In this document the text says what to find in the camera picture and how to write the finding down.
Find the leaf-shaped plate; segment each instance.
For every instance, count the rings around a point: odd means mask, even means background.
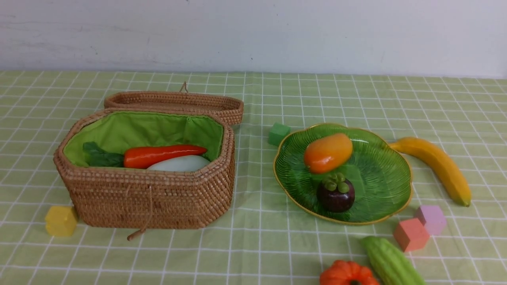
[[[350,159],[335,169],[354,185],[355,202],[342,213],[329,212],[318,202],[316,189],[323,175],[311,174],[303,162],[306,147],[316,139],[345,133],[352,140]],[[334,123],[323,123],[289,134],[273,163],[276,180],[289,198],[306,212],[349,225],[373,224],[400,212],[413,195],[412,170],[406,159],[376,134]]]

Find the orange pumpkin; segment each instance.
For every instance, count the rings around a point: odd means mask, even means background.
[[[379,285],[372,271],[353,261],[336,260],[320,275],[320,285]]]
[[[305,150],[303,160],[313,174],[329,172],[352,156],[352,141],[344,133],[336,133],[319,138],[310,143]]]

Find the pink wooden block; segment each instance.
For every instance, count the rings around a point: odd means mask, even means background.
[[[429,240],[428,232],[417,218],[401,221],[393,236],[405,253],[422,249]]]
[[[439,235],[447,225],[444,213],[438,205],[421,205],[415,212],[430,235]]]

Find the yellow wooden block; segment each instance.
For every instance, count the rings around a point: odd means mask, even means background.
[[[52,236],[72,236],[78,214],[71,206],[52,206],[46,215],[46,231]]]

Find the toy mangosteen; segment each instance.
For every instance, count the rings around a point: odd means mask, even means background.
[[[354,186],[342,173],[330,173],[317,188],[317,200],[330,212],[345,212],[354,204]]]

